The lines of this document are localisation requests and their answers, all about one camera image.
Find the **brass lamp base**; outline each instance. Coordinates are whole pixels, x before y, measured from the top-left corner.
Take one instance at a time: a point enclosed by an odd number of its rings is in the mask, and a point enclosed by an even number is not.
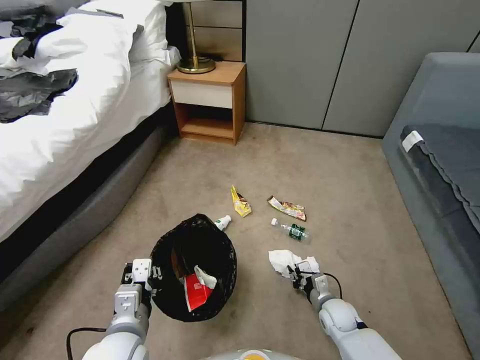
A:
[[[204,74],[215,69],[215,61],[207,57],[182,59],[176,66],[179,72],[185,74]]]

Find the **gray bed frame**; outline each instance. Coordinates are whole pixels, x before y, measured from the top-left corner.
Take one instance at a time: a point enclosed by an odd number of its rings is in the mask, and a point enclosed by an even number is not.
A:
[[[172,137],[171,119],[127,157],[108,179],[1,284],[0,311],[34,287],[106,228],[128,202],[162,144]]]
[[[431,53],[421,64],[393,122],[383,151],[410,217],[430,257],[474,359],[480,359],[480,274],[468,250],[447,231],[400,150],[408,124],[480,129],[480,54]]]

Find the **snack wrapper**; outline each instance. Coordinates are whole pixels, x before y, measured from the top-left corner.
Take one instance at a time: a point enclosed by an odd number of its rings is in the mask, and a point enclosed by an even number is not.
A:
[[[237,189],[234,185],[231,186],[231,199],[233,201],[233,207],[237,213],[240,214],[242,218],[246,217],[252,212],[250,204],[245,200],[245,198],[237,192]]]
[[[291,202],[278,201],[273,195],[270,196],[266,201],[275,209],[284,214],[290,215],[298,220],[307,221],[305,208],[301,205],[295,205]]]

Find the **floor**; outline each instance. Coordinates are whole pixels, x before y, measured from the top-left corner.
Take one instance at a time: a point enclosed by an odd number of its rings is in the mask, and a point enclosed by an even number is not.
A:
[[[232,184],[252,206],[245,218],[233,210]],[[272,217],[292,221],[267,204],[270,195],[305,206],[311,244],[270,225]],[[205,322],[181,323],[154,308],[151,359],[195,360],[247,347],[340,359],[306,298],[272,269],[268,250],[275,249],[315,256],[403,359],[470,359],[381,141],[260,124],[246,124],[236,147],[176,139],[163,148],[119,217],[0,314],[0,359],[65,359],[69,330],[108,325],[124,263],[147,257],[161,235],[196,213],[232,216],[226,233],[238,258],[235,291]],[[75,334],[74,358],[100,339]]]

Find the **white duvet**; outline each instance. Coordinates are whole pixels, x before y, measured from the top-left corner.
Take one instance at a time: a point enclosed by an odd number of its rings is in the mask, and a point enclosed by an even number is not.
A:
[[[101,0],[87,5],[108,10],[111,3]],[[150,10],[152,4],[158,6],[151,0],[116,0],[117,5],[121,3],[130,7],[137,3],[138,9],[141,3],[149,4]],[[54,99],[48,115],[27,115],[0,124],[0,241],[57,192],[59,179],[66,186],[88,166],[86,162],[79,169],[77,159],[96,146],[103,129],[115,126],[109,114],[115,113],[129,88],[129,51],[139,21],[75,13],[57,23],[63,28],[39,41],[34,59],[14,61],[11,50],[19,38],[0,39],[0,68],[20,67],[39,74],[71,68],[78,72],[77,83]],[[170,53],[161,47],[153,47],[151,53],[143,47],[138,60],[150,56],[168,64]]]

